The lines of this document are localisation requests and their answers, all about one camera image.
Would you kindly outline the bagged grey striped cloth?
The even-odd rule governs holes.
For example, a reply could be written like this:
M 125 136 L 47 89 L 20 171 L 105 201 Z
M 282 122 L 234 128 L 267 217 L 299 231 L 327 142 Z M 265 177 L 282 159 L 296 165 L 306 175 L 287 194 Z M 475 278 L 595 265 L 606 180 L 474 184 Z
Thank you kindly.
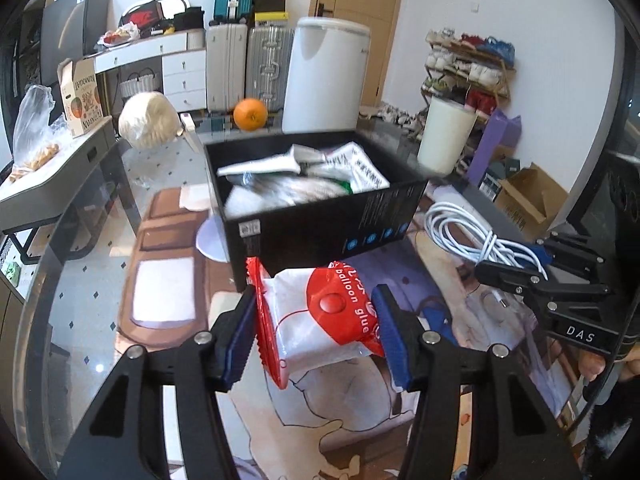
M 232 184 L 224 202 L 229 219 L 352 194 L 344 183 L 292 174 L 238 174 L 227 180 Z

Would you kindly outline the wooden door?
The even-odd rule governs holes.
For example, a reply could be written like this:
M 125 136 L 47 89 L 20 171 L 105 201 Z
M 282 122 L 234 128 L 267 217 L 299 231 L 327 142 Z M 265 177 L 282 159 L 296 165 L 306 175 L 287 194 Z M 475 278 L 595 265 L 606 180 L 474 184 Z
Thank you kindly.
M 361 104 L 377 106 L 382 99 L 401 0 L 310 0 L 309 13 L 351 21 L 370 29 L 371 47 Z

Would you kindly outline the anime print table mat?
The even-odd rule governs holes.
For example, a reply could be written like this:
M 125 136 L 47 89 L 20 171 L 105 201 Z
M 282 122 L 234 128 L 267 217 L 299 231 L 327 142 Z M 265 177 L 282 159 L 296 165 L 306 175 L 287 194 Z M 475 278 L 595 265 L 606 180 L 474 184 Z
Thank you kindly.
M 177 347 L 240 299 L 231 266 L 206 258 L 198 234 L 217 234 L 203 185 L 157 192 L 142 218 L 118 318 L 116 348 Z M 470 267 L 424 235 L 317 269 L 268 272 L 268 327 L 279 376 L 250 352 L 221 416 L 240 473 L 248 478 L 385 479 L 398 473 L 419 397 L 396 386 L 370 347 L 369 315 L 348 300 L 347 272 L 367 290 L 386 285 L 401 309 L 457 346 L 504 344 L 553 413 L 567 398 L 561 356 L 523 301 L 480 284 Z

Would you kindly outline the cream tumbler cup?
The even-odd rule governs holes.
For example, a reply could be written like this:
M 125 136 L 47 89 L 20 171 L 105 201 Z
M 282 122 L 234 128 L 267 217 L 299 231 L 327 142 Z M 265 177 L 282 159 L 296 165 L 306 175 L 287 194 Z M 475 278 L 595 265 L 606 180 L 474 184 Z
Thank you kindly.
M 475 125 L 476 115 L 454 101 L 433 98 L 428 108 L 418 162 L 431 174 L 450 174 Z

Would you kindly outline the silver suitcase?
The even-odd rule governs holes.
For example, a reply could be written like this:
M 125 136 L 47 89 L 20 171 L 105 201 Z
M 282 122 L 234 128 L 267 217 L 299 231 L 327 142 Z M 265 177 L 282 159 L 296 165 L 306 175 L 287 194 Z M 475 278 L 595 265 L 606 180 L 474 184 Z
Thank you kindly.
M 294 30 L 254 27 L 248 33 L 245 96 L 261 100 L 270 113 L 284 107 Z

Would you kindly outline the bamboo shoe rack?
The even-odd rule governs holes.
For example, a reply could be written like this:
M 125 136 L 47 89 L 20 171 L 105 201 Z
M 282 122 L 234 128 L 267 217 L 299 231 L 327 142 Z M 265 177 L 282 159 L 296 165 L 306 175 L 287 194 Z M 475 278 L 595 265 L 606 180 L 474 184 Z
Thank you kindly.
M 500 103 L 510 101 L 513 44 L 494 36 L 457 36 L 453 28 L 430 30 L 425 42 L 430 50 L 421 94 L 427 105 L 433 98 L 448 100 L 487 122 Z

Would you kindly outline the purple yoga mat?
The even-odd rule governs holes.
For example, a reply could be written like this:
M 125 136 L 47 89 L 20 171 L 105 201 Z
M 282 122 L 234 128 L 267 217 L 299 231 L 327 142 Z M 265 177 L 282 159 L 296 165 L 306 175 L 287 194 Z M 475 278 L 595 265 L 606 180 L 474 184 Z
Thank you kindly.
M 518 145 L 522 134 L 522 118 L 515 116 L 509 118 L 498 108 L 489 117 L 485 126 L 480 144 L 466 172 L 466 180 L 474 185 L 479 185 L 484 174 L 499 146 L 514 150 Z

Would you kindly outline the grey white side table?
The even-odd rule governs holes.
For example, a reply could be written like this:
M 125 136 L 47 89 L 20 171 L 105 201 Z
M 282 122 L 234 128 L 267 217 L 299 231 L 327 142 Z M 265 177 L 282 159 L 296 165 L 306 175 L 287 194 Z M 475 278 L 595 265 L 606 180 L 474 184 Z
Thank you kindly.
M 38 230 L 52 226 L 80 192 L 86 181 L 102 177 L 104 208 L 119 200 L 131 229 L 137 231 L 141 216 L 122 163 L 125 143 L 116 136 L 113 119 L 100 119 L 89 133 L 73 138 L 70 147 L 58 152 L 32 174 L 1 185 L 1 234 L 17 250 L 25 266 L 40 260 L 29 252 Z

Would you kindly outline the woven laundry basket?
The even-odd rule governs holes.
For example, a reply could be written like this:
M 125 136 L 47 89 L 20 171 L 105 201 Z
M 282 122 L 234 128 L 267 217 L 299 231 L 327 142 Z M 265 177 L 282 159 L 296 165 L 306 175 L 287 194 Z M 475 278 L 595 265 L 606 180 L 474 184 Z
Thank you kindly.
M 119 91 L 124 100 L 130 99 L 141 92 L 152 92 L 160 88 L 160 76 L 150 68 L 142 70 L 141 74 L 133 73 L 119 84 Z

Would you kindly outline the black cardboard box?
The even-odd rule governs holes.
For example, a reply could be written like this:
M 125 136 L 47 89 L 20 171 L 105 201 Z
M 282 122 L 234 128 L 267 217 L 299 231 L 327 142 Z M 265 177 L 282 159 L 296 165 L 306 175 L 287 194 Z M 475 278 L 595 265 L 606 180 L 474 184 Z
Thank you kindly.
M 217 170 L 250 160 L 280 155 L 293 144 L 310 148 L 337 148 L 357 143 L 386 180 L 388 188 L 319 200 L 236 219 L 227 216 L 224 203 L 232 184 Z M 405 235 L 424 193 L 427 177 L 404 158 L 386 150 L 361 131 L 273 133 L 240 136 L 204 145 L 208 170 L 221 211 L 235 288 L 246 286 L 248 257 L 257 257 L 271 274 L 284 269 L 309 268 L 344 260 Z

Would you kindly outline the beige low cabinet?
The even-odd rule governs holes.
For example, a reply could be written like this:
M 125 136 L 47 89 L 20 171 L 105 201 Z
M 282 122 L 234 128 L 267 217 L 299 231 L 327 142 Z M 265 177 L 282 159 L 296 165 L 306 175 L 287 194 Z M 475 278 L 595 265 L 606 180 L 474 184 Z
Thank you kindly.
M 24 309 L 24 298 L 1 274 L 0 358 L 1 383 L 7 385 L 12 378 L 18 326 Z

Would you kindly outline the clear plastic bag with fruit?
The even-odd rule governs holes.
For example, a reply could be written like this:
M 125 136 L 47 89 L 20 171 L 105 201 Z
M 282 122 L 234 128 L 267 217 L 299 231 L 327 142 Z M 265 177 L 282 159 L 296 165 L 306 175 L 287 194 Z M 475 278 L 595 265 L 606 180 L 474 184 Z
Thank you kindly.
M 50 122 L 54 107 L 49 87 L 34 84 L 27 89 L 14 126 L 11 182 L 37 171 L 73 140 L 64 115 Z

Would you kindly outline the white medicine granule bag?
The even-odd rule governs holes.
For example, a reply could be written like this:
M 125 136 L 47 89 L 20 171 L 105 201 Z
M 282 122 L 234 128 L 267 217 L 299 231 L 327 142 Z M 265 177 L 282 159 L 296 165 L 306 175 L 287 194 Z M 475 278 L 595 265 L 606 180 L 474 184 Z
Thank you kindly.
M 349 142 L 326 155 L 321 169 L 334 180 L 347 182 L 352 194 L 388 188 L 390 181 L 374 166 L 366 151 Z

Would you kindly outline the white yarn ball bag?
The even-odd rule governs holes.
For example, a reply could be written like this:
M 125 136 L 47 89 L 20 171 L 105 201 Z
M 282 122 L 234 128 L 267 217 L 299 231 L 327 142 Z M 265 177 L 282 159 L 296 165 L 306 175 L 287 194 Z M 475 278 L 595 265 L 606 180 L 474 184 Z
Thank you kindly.
M 118 133 L 138 150 L 150 150 L 175 140 L 182 122 L 171 102 L 160 92 L 140 92 L 122 108 Z

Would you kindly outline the dark grey fridge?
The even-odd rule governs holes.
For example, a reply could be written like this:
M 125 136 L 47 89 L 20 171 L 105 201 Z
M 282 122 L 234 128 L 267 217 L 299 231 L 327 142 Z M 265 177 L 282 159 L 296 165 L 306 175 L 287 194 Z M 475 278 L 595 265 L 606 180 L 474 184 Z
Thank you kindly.
M 68 58 L 93 54 L 106 31 L 110 0 L 56 0 L 43 10 L 40 37 L 40 79 L 45 86 L 58 81 L 58 66 Z

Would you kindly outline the black yellow stacked boxes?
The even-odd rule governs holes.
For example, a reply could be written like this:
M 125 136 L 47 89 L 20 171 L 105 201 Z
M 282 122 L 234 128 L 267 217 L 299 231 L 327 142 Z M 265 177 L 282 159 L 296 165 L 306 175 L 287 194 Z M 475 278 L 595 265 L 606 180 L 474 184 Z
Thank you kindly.
M 286 0 L 253 0 L 253 24 L 260 26 L 288 26 Z

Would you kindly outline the white suitcase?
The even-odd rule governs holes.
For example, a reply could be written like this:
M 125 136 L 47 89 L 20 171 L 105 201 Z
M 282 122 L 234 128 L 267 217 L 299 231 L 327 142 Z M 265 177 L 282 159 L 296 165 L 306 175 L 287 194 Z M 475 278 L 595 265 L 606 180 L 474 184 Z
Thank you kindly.
M 245 98 L 247 34 L 245 24 L 206 30 L 206 103 L 211 113 L 230 112 Z

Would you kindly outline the red black shoe box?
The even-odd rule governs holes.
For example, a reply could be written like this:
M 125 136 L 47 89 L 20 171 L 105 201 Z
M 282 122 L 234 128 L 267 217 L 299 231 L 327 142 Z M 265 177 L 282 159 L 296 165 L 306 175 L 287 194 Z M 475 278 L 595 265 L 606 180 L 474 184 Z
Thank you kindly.
M 164 19 L 162 5 L 158 0 L 151 0 L 130 9 L 119 19 L 119 26 L 135 24 L 140 32 L 151 29 Z

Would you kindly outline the orange fruit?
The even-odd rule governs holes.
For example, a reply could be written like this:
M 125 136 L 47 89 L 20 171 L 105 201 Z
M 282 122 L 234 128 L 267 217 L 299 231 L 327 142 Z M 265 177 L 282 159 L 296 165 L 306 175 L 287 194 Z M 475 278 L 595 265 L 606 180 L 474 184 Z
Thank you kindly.
M 252 132 L 264 128 L 267 119 L 267 107 L 258 99 L 244 99 L 236 104 L 233 110 L 233 121 L 242 131 Z

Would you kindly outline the white handled knife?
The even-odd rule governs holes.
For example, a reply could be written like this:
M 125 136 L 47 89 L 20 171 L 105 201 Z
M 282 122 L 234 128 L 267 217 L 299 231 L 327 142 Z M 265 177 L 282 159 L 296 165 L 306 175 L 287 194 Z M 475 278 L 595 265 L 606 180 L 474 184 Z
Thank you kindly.
M 189 145 L 189 148 L 194 151 L 194 153 L 201 154 L 202 142 L 198 138 L 198 134 L 196 133 L 195 122 L 190 113 L 181 113 L 179 118 L 182 123 L 182 133 L 180 136 L 186 140 L 186 144 Z

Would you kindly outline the white drawer desk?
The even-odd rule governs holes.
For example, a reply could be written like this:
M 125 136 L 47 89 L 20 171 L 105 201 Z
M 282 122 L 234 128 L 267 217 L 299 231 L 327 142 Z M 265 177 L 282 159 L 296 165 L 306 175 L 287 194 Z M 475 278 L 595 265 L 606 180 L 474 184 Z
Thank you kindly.
M 93 55 L 96 74 L 120 70 L 122 78 L 152 70 L 178 113 L 206 109 L 205 30 L 140 39 Z

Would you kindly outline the open brown cardboard box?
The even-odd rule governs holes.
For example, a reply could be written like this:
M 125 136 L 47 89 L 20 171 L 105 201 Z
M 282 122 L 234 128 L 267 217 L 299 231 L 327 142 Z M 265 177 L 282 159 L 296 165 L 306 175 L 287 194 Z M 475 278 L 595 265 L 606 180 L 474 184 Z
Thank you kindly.
M 547 232 L 568 197 L 564 188 L 533 162 L 499 184 L 496 207 L 529 242 Z

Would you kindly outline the orange fruit carton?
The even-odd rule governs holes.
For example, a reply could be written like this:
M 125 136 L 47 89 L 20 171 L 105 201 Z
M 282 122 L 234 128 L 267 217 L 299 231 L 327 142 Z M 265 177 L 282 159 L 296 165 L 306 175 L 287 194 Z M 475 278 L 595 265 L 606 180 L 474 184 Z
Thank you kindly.
M 83 136 L 103 118 L 93 62 L 65 60 L 58 66 L 58 83 L 72 136 Z

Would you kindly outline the red white balloon glue bag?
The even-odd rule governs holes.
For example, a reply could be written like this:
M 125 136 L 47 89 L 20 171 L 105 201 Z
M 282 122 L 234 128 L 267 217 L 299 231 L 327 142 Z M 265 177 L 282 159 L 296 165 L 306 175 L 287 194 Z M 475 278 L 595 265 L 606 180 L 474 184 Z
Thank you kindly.
M 246 274 L 256 290 L 259 356 L 279 388 L 308 370 L 384 356 L 378 314 L 349 264 L 334 261 L 271 276 L 250 257 Z

